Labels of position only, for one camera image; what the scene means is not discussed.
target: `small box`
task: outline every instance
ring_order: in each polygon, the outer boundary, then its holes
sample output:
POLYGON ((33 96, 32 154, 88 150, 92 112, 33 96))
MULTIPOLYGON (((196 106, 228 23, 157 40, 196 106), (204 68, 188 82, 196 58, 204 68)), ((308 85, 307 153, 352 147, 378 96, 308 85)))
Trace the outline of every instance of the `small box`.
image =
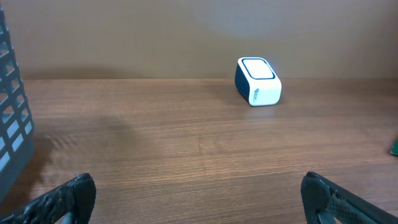
POLYGON ((235 85, 251 106, 274 105, 279 101, 282 84, 266 60, 243 57, 238 60, 235 85))

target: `brown wood surface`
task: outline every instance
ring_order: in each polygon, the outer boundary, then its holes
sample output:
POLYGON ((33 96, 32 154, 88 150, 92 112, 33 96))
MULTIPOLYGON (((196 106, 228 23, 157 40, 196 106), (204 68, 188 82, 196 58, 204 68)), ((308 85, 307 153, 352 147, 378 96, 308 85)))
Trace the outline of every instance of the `brown wood surface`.
POLYGON ((318 172, 398 215, 398 80, 283 80, 253 108, 233 80, 34 80, 35 153, 1 205, 89 172, 92 223, 305 223, 318 172))

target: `wood grain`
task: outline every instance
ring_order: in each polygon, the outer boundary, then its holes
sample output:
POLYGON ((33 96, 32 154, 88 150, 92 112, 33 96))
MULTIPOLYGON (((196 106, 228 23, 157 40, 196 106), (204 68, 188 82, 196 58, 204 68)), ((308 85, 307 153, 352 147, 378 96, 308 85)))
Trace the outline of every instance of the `wood grain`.
POLYGON ((398 80, 29 80, 35 154, 1 213, 89 172, 92 223, 305 223, 309 170, 398 215, 398 80))

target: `dark green object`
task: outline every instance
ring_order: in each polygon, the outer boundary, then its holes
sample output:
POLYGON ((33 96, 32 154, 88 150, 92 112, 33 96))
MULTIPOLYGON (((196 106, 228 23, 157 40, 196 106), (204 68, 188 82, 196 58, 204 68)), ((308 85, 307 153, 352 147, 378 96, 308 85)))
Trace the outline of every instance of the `dark green object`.
POLYGON ((398 156, 398 140, 396 140, 396 142, 392 146, 391 154, 398 156))

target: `wall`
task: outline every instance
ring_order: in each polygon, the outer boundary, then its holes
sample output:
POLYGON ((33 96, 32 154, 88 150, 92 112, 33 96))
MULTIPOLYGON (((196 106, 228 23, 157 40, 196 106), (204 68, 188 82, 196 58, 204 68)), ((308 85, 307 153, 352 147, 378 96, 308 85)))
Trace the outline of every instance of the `wall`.
POLYGON ((398 76, 397 0, 3 0, 24 78, 398 76))

